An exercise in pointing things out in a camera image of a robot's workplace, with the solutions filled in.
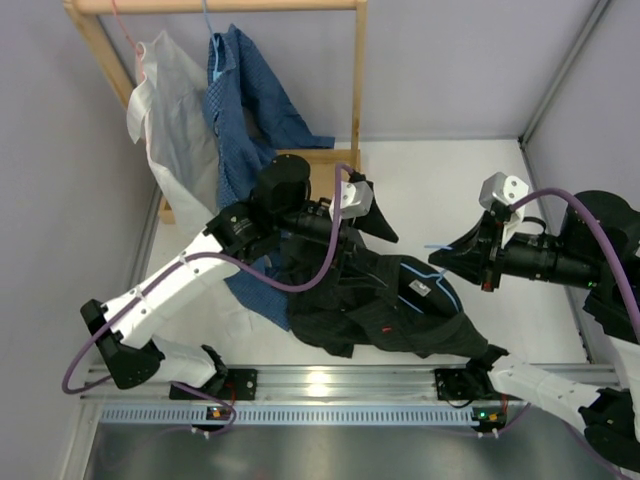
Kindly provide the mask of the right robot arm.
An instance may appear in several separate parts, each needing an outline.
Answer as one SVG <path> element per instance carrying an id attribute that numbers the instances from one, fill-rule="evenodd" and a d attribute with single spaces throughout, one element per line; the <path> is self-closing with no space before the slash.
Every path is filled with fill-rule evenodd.
<path id="1" fill-rule="evenodd" d="M 558 235 L 515 233 L 509 215 L 542 196 L 567 203 Z M 513 204 L 491 202 L 465 235 L 429 256 L 431 264 L 494 291 L 503 276 L 587 290 L 583 309 L 610 339 L 627 380 L 615 390 L 572 382 L 491 346 L 467 363 L 465 384 L 478 396 L 513 396 L 577 430 L 604 460 L 639 469 L 639 213 L 621 197 L 592 190 L 534 192 Z"/>

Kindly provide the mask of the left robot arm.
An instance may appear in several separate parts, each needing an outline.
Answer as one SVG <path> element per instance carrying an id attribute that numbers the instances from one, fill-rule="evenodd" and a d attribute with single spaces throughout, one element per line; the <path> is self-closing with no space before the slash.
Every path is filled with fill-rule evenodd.
<path id="1" fill-rule="evenodd" d="M 311 167 L 301 156 L 276 156 L 259 172 L 248 198 L 223 208 L 167 265 L 119 297 L 82 306 L 90 342 L 117 388 L 180 382 L 203 398 L 218 397 L 225 390 L 227 370 L 217 353 L 207 345 L 189 347 L 156 333 L 183 306 L 241 271 L 286 293 L 310 290 L 338 263 L 354 229 L 397 242 L 364 174 L 337 165 L 334 195 L 320 201 L 310 198 L 310 176 Z M 327 247 L 318 272 L 299 285 L 281 283 L 252 267 L 278 248 L 285 234 Z"/>

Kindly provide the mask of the light blue wire hanger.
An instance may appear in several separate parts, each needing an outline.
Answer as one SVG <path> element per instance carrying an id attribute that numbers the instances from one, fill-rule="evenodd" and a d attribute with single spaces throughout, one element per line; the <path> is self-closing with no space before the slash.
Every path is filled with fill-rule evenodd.
<path id="1" fill-rule="evenodd" d="M 446 278 L 446 275 L 449 273 L 449 270 L 447 268 L 442 268 L 441 270 L 438 270 L 435 273 L 427 274 L 427 273 L 422 273 L 416 268 L 409 266 L 407 263 L 401 263 L 401 266 L 404 269 L 416 275 L 420 279 L 433 280 L 435 282 L 436 287 L 449 299 L 449 301 L 453 305 L 453 308 L 457 312 L 461 311 L 462 309 L 461 303 L 457 300 L 456 296 L 454 295 L 453 289 L 447 288 L 444 285 L 444 280 Z"/>

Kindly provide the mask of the black pinstriped shirt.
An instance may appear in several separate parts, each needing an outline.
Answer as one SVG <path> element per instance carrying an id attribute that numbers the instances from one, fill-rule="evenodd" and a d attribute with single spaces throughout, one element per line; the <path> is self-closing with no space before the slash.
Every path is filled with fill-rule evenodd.
<path id="1" fill-rule="evenodd" d="M 350 358 L 359 345 L 386 352 L 467 357 L 463 332 L 470 323 L 475 340 L 488 342 L 466 314 L 459 317 L 433 280 L 404 269 L 407 263 L 422 273 L 437 270 L 408 255 L 379 254 L 362 237 L 339 250 L 338 261 L 313 288 L 288 296 L 286 315 L 295 337 L 328 354 Z"/>

